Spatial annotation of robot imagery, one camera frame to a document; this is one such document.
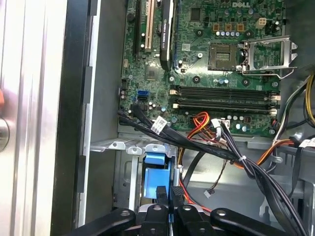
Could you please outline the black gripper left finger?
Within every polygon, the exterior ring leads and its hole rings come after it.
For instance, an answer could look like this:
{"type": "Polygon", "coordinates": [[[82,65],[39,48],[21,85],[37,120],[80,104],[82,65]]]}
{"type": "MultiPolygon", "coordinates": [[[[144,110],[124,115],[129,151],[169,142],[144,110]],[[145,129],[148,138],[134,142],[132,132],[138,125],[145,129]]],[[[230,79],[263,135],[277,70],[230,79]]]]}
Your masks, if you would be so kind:
{"type": "Polygon", "coordinates": [[[156,188],[157,202],[137,214],[117,208],[109,214],[74,229],[68,236],[167,236],[168,196],[165,186],[156,188]]]}

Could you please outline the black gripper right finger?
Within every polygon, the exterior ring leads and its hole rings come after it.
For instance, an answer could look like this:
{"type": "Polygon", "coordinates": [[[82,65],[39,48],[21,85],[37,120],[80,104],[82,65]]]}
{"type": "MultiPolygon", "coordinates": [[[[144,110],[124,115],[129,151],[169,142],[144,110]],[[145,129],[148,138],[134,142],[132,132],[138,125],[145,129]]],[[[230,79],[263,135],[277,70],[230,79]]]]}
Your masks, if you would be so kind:
{"type": "Polygon", "coordinates": [[[193,204],[184,203],[181,186],[172,187],[175,235],[177,236],[287,236],[288,233],[227,208],[206,215],[193,204]]]}

